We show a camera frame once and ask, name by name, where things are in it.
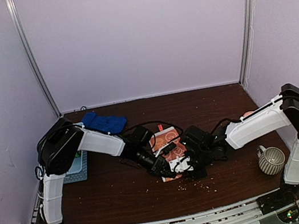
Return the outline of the orange bunny pattern towel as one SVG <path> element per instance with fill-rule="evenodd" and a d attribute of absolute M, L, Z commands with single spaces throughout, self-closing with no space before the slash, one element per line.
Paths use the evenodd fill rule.
<path fill-rule="evenodd" d="M 164 145 L 170 142 L 174 142 L 176 144 L 176 148 L 174 148 L 167 155 L 162 155 L 169 164 L 169 161 L 176 159 L 177 157 L 185 157 L 186 147 L 180 143 L 179 133 L 175 127 L 169 126 L 164 128 L 163 124 L 157 125 L 157 131 L 149 140 L 149 145 L 151 147 L 151 151 L 155 155 L 157 149 L 160 149 Z M 182 177 L 182 174 L 177 174 L 174 178 L 162 177 L 163 182 L 173 181 L 174 179 L 178 179 Z"/>

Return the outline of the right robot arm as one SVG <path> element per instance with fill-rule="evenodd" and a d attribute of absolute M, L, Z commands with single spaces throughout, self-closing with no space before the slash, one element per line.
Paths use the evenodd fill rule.
<path fill-rule="evenodd" d="M 294 127 L 297 135 L 284 166 L 283 186 L 276 192 L 277 202 L 287 205 L 296 196 L 299 185 L 299 88 L 295 85 L 283 85 L 269 103 L 246 117 L 221 120 L 211 132 L 192 125 L 183 132 L 180 142 L 187 148 L 189 166 L 201 170 L 215 159 L 287 126 Z"/>

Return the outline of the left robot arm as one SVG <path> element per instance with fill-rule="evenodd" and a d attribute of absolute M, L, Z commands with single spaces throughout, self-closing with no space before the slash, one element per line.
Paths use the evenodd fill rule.
<path fill-rule="evenodd" d="M 42 183 L 41 218 L 44 224 L 63 224 L 62 196 L 66 173 L 79 151 L 107 154 L 134 161 L 157 177 L 175 177 L 163 156 L 145 150 L 153 133 L 137 126 L 127 135 L 113 135 L 60 118 L 37 144 L 38 176 Z"/>

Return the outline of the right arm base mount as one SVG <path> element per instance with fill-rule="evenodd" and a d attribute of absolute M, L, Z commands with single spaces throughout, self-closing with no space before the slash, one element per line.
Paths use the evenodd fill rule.
<path fill-rule="evenodd" d="M 263 215 L 276 213 L 281 222 L 288 224 L 299 220 L 299 187 L 279 189 L 256 200 Z"/>

